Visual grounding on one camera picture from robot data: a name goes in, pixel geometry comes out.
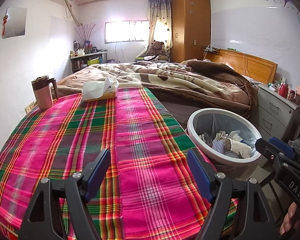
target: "drawer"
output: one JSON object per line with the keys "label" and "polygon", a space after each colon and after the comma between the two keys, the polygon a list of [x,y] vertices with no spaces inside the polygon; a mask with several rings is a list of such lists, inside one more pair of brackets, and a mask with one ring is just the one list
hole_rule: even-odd
{"label": "drawer", "polygon": [[282,139],[287,128],[275,119],[271,114],[264,110],[261,106],[252,113],[251,118],[259,126],[261,126],[271,136]]}
{"label": "drawer", "polygon": [[272,114],[285,127],[289,126],[294,110],[263,89],[259,89],[258,92],[258,106]]}
{"label": "drawer", "polygon": [[258,125],[255,121],[250,119],[249,122],[252,123],[255,128],[257,128],[257,130],[259,131],[259,133],[261,134],[261,137],[263,139],[268,141],[269,138],[271,138],[271,135],[268,134],[267,131],[265,129],[263,129],[260,125]]}

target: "white drawer cabinet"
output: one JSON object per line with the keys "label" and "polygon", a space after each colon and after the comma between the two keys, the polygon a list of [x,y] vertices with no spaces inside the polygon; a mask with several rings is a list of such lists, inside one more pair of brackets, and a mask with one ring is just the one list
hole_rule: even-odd
{"label": "white drawer cabinet", "polygon": [[300,107],[295,103],[283,98],[266,85],[259,85],[258,106],[252,112],[250,120],[265,140],[270,137],[284,140],[299,111]]}

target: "wooden headboard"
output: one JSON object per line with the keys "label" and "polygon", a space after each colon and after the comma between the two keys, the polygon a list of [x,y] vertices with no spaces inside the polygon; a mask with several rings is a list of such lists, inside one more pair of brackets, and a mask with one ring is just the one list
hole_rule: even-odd
{"label": "wooden headboard", "polygon": [[218,55],[208,53],[206,58],[213,62],[231,66],[241,75],[248,76],[264,84],[274,82],[274,75],[278,66],[277,63],[260,57],[225,49],[221,49]]}

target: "fleece blanket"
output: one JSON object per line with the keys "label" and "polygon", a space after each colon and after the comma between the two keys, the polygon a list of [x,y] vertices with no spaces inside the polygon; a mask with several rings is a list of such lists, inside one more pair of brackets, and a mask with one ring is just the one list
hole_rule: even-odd
{"label": "fleece blanket", "polygon": [[147,87],[161,102],[222,108],[243,117],[257,105],[257,90],[243,76],[227,65],[197,60],[91,65],[59,81],[59,95],[80,93],[84,82],[108,76],[121,88]]}
{"label": "fleece blanket", "polygon": [[[101,238],[194,238],[210,205],[201,198],[187,166],[186,153],[193,147],[145,88],[119,89],[117,98],[89,103],[74,94],[55,100],[46,111],[34,108],[0,153],[0,229],[9,239],[17,239],[40,179],[67,178],[108,148],[111,166],[88,204]],[[230,205],[225,231],[236,205],[235,200]],[[73,240],[65,201],[61,210]]]}

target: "trash can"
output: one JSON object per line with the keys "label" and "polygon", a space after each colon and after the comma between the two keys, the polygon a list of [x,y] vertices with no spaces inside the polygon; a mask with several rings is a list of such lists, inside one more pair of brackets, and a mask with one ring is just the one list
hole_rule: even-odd
{"label": "trash can", "polygon": [[[217,108],[201,109],[194,112],[188,121],[189,137],[211,160],[219,172],[233,179],[247,179],[257,168],[261,154],[256,151],[255,143],[261,138],[258,130],[243,117],[227,110]],[[207,133],[215,138],[218,131],[230,134],[240,131],[240,137],[252,149],[251,157],[239,159],[226,156],[209,147],[199,136]]]}

